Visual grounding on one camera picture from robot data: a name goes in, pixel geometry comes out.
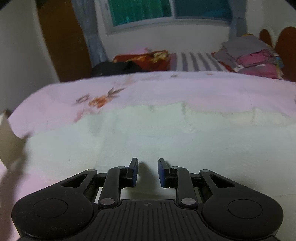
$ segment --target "wooden door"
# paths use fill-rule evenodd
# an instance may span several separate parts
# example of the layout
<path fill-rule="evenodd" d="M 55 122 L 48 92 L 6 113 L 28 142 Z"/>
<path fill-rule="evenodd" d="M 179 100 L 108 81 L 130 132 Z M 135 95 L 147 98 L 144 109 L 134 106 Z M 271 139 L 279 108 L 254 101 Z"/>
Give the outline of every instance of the wooden door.
<path fill-rule="evenodd" d="M 60 81 L 89 78 L 89 54 L 71 0 L 47 0 L 39 6 L 38 15 Z"/>

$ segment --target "black robotic gripper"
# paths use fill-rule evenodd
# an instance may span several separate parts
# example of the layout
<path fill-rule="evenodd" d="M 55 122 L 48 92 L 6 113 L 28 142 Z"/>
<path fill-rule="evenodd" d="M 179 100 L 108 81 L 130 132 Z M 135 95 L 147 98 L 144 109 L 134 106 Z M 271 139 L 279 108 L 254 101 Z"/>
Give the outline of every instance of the black robotic gripper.
<path fill-rule="evenodd" d="M 161 158 L 160 184 L 175 188 L 176 199 L 121 200 L 120 190 L 134 187 L 137 174 L 133 158 L 129 167 L 108 173 L 88 169 L 23 197 L 12 209 L 19 241 L 278 240 L 274 235 L 283 221 L 282 208 L 262 193 L 210 170 L 193 174 L 169 168 Z"/>

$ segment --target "silver rivet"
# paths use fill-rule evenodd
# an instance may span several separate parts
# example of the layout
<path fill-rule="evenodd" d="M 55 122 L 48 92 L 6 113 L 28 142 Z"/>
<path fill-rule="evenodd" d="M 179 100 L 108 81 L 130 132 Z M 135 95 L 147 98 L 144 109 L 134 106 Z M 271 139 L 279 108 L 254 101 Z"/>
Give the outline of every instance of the silver rivet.
<path fill-rule="evenodd" d="M 107 197 L 107 198 L 103 198 L 103 199 L 100 201 L 100 203 L 101 203 L 102 205 L 104 205 L 104 206 L 109 206 L 109 205 L 114 204 L 115 201 L 114 201 L 114 199 Z"/>
<path fill-rule="evenodd" d="M 196 201 L 193 198 L 183 198 L 181 203 L 183 203 L 184 205 L 193 205 L 196 203 Z"/>

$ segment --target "striped fabric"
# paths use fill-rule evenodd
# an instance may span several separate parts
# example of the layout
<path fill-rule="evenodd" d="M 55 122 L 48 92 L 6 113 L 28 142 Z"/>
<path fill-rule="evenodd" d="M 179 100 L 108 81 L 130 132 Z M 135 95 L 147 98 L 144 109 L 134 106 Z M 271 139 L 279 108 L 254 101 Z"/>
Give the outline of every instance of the striped fabric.
<path fill-rule="evenodd" d="M 170 54 L 170 70 L 176 71 L 228 71 L 210 53 L 182 52 Z"/>

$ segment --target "gray curtain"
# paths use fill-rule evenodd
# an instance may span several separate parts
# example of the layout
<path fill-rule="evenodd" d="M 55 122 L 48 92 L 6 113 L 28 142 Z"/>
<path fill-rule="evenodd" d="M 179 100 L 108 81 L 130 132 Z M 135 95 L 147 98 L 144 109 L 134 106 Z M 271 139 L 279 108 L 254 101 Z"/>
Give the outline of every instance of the gray curtain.
<path fill-rule="evenodd" d="M 240 37 L 247 33 L 246 0 L 228 0 L 232 10 L 229 39 Z"/>
<path fill-rule="evenodd" d="M 71 0 L 71 3 L 84 34 L 91 66 L 94 67 L 107 60 L 107 54 L 98 33 L 94 0 Z"/>

